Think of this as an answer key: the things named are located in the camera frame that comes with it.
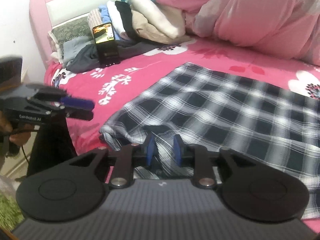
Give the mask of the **person's left hand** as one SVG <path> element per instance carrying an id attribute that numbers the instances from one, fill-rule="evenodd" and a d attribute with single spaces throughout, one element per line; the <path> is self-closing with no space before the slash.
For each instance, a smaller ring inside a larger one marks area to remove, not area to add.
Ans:
<path id="1" fill-rule="evenodd" d="M 16 144 L 17 146 L 25 145 L 31 137 L 31 132 L 29 130 L 33 130 L 35 126 L 30 124 L 25 124 L 21 130 L 26 130 L 26 132 L 18 132 L 17 130 L 14 131 L 11 123 L 6 119 L 3 112 L 0 113 L 0 126 L 1 126 L 1 133 L 9 133 L 10 137 L 9 140 Z"/>

